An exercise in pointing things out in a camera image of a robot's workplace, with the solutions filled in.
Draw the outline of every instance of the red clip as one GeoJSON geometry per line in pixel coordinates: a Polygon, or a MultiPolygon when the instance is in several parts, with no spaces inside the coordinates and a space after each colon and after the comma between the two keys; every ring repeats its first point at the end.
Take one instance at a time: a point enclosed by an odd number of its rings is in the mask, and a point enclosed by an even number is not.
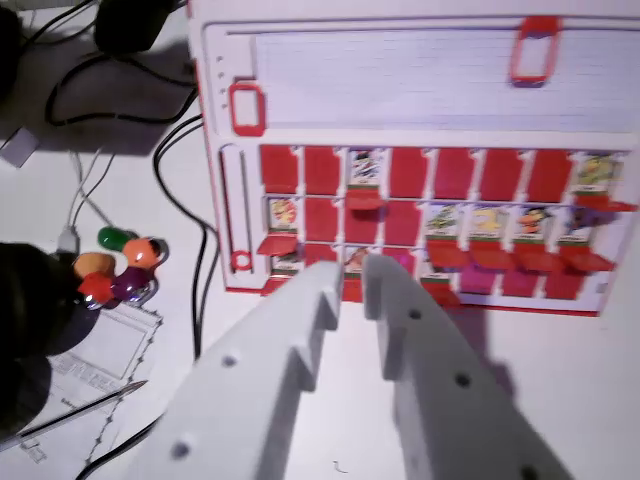
{"type": "Polygon", "coordinates": [[[229,87],[229,106],[231,108],[231,124],[236,135],[242,137],[261,137],[267,129],[267,114],[265,97],[258,85],[252,83],[234,83],[229,87]],[[256,125],[239,125],[236,120],[235,93],[238,91],[250,91],[256,94],[256,109],[258,123],[256,125]]]}
{"type": "Polygon", "coordinates": [[[253,268],[251,253],[246,250],[236,250],[231,254],[231,267],[234,270],[246,271],[253,268]]]}
{"type": "Polygon", "coordinates": [[[560,17],[527,17],[524,19],[518,31],[518,38],[516,38],[516,43],[513,47],[511,65],[509,67],[511,82],[515,86],[540,86],[551,77],[558,57],[559,32],[561,29],[562,20],[560,17]],[[525,38],[542,37],[552,37],[551,46],[545,59],[544,74],[535,76],[519,75],[517,69],[522,56],[522,41],[525,38]]]}

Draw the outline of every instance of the red plastic frame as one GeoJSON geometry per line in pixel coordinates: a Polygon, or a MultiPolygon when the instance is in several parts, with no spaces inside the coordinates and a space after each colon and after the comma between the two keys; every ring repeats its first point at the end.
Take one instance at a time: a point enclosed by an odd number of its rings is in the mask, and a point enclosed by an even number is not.
{"type": "Polygon", "coordinates": [[[264,92],[253,83],[234,83],[229,87],[229,107],[231,109],[231,125],[236,135],[241,137],[261,137],[267,129],[267,113],[264,92]],[[256,125],[239,125],[236,121],[236,107],[234,95],[238,91],[250,91],[256,93],[258,107],[258,123],[256,125]]]}
{"type": "Polygon", "coordinates": [[[509,66],[509,75],[511,82],[516,86],[531,86],[539,85],[546,82],[553,74],[553,70],[556,66],[556,59],[558,57],[558,44],[560,42],[559,32],[562,29],[562,20],[560,17],[554,16],[540,16],[540,17],[527,17],[520,25],[518,31],[518,37],[513,47],[513,53],[511,55],[511,65],[509,66]],[[545,59],[545,67],[543,75],[518,75],[517,68],[520,64],[520,58],[522,56],[522,41],[525,38],[531,37],[552,37],[551,46],[547,52],[545,59]]]}

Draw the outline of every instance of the red flip-down tile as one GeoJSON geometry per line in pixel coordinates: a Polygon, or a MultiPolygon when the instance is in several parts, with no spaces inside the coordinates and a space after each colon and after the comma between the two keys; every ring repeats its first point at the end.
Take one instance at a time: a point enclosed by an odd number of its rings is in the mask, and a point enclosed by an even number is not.
{"type": "Polygon", "coordinates": [[[464,268],[469,265],[469,254],[458,248],[455,240],[427,240],[429,260],[437,268],[464,268]]]}
{"type": "Polygon", "coordinates": [[[559,272],[564,269],[564,262],[560,257],[547,252],[542,243],[516,243],[513,259],[521,269],[528,272],[559,272]]]}
{"type": "Polygon", "coordinates": [[[396,262],[402,265],[407,272],[413,275],[416,259],[411,255],[411,251],[408,248],[384,247],[382,249],[382,254],[393,258],[396,262]]]}
{"type": "Polygon", "coordinates": [[[258,247],[260,255],[281,257],[296,251],[298,237],[295,233],[273,232],[269,233],[258,247]]]}
{"type": "Polygon", "coordinates": [[[516,268],[502,277],[502,294],[510,297],[532,297],[538,283],[538,273],[516,268]]]}
{"type": "Polygon", "coordinates": [[[500,249],[500,242],[472,241],[469,251],[473,261],[488,270],[509,270],[513,268],[511,256],[500,249]]]}
{"type": "Polygon", "coordinates": [[[571,160],[565,150],[538,150],[533,160],[527,200],[558,203],[569,183],[571,160]]]}
{"type": "Polygon", "coordinates": [[[269,277],[269,280],[267,280],[267,283],[265,283],[264,287],[262,287],[262,291],[260,292],[260,295],[263,297],[267,297],[271,295],[273,292],[279,289],[282,285],[287,283],[291,278],[292,277],[286,276],[286,275],[278,276],[278,277],[269,277]]]}
{"type": "Polygon", "coordinates": [[[338,255],[333,251],[331,245],[323,243],[307,243],[304,246],[304,264],[313,265],[316,262],[327,261],[336,262],[338,255]]]}
{"type": "Polygon", "coordinates": [[[384,220],[386,245],[415,245],[420,229],[421,211],[415,202],[392,200],[387,203],[384,220]]]}
{"type": "Polygon", "coordinates": [[[342,288],[342,300],[362,303],[362,281],[359,278],[345,278],[342,288]]]}
{"type": "Polygon", "coordinates": [[[330,198],[307,198],[304,202],[306,238],[334,242],[338,233],[338,209],[330,198]]]}
{"type": "Polygon", "coordinates": [[[457,307],[460,305],[460,299],[451,291],[451,286],[448,282],[421,282],[421,285],[441,307],[457,307]]]}
{"type": "Polygon", "coordinates": [[[304,181],[309,195],[335,195],[340,184],[340,157],[333,147],[304,148],[304,181]]]}
{"type": "Polygon", "coordinates": [[[262,182],[267,193],[296,193],[298,157],[287,145],[261,145],[262,182]]]}
{"type": "Polygon", "coordinates": [[[373,243],[379,219],[379,210],[345,210],[345,241],[348,243],[373,243]]]}
{"type": "Polygon", "coordinates": [[[349,188],[345,205],[348,210],[377,210],[384,205],[377,187],[349,188]]]}
{"type": "Polygon", "coordinates": [[[624,202],[612,202],[606,193],[576,193],[574,195],[574,205],[578,207],[593,208],[600,212],[635,212],[637,205],[624,202]]]}
{"type": "Polygon", "coordinates": [[[434,197],[466,199],[474,164],[475,160],[466,148],[440,149],[433,188],[434,197]]]}
{"type": "Polygon", "coordinates": [[[422,198],[429,161],[417,147],[396,147],[391,154],[389,190],[392,197],[422,198]]]}
{"type": "Polygon", "coordinates": [[[518,158],[516,150],[490,149],[480,181],[480,199],[510,202],[518,187],[521,172],[522,160],[518,158]]]}
{"type": "Polygon", "coordinates": [[[562,246],[560,257],[579,272],[610,272],[616,268],[615,263],[593,253],[588,246],[562,246]]]}
{"type": "Polygon", "coordinates": [[[551,273],[544,285],[545,298],[575,300],[582,289],[585,276],[571,268],[551,273]]]}
{"type": "Polygon", "coordinates": [[[490,295],[495,279],[495,271],[469,265],[460,275],[460,291],[490,295]]]}
{"type": "Polygon", "coordinates": [[[549,252],[519,252],[515,254],[516,263],[529,272],[559,272],[564,263],[558,255],[549,252]]]}

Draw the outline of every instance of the guess who game board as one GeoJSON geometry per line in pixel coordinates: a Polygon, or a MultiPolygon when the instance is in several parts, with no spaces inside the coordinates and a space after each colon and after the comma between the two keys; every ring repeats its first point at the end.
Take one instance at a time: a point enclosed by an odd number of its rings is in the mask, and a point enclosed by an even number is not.
{"type": "Polygon", "coordinates": [[[229,291],[269,295],[327,260],[359,302],[382,254],[445,307],[602,309],[638,200],[639,32],[190,4],[229,291]],[[555,69],[521,75],[532,32],[555,69]]]}

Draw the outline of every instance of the paper sheet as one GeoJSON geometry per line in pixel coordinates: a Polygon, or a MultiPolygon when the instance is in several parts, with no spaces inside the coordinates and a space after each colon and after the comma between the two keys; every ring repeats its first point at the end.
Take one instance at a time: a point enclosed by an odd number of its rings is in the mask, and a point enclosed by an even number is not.
{"type": "Polygon", "coordinates": [[[256,37],[269,128],[634,132],[640,32],[564,30],[541,88],[509,82],[514,30],[256,37]]]}
{"type": "MultiPolygon", "coordinates": [[[[77,328],[82,321],[74,318],[68,329],[77,328]]],[[[86,338],[64,353],[47,357],[51,368],[48,398],[29,426],[86,404],[132,381],[148,379],[154,363],[153,338],[161,325],[159,316],[127,305],[101,311],[86,338]]],[[[23,412],[33,409],[34,394],[43,388],[47,386],[43,385],[42,377],[30,379],[29,388],[20,394],[23,412]]],[[[121,401],[114,401],[3,452],[0,454],[2,477],[75,478],[88,461],[113,447],[123,421],[118,416],[121,401]]]]}

